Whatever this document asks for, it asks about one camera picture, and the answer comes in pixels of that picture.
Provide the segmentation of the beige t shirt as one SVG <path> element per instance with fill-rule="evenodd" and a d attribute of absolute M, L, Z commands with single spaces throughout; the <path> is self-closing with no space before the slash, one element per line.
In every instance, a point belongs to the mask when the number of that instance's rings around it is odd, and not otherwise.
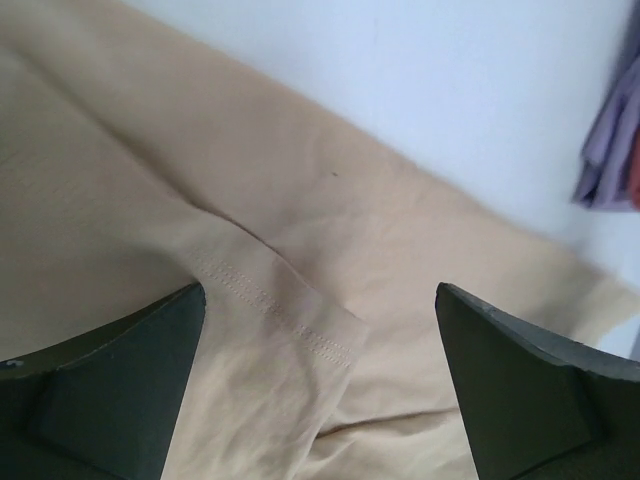
<path fill-rule="evenodd" d="M 472 479 L 434 297 L 595 344 L 639 310 L 314 102 L 119 1 L 1 5 L 1 353 L 199 281 L 167 479 Z"/>

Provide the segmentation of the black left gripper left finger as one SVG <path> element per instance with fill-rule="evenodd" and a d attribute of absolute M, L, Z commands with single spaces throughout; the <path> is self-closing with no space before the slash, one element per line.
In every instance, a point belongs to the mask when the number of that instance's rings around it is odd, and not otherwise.
<path fill-rule="evenodd" d="M 4 479 L 161 477 L 205 317 L 189 285 L 1 363 Z"/>

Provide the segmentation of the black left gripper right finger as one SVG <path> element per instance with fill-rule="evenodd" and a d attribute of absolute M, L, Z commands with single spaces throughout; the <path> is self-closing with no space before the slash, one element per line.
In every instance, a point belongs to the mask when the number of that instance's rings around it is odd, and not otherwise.
<path fill-rule="evenodd" d="M 481 479 L 639 477 L 639 364 L 448 283 L 435 310 Z"/>

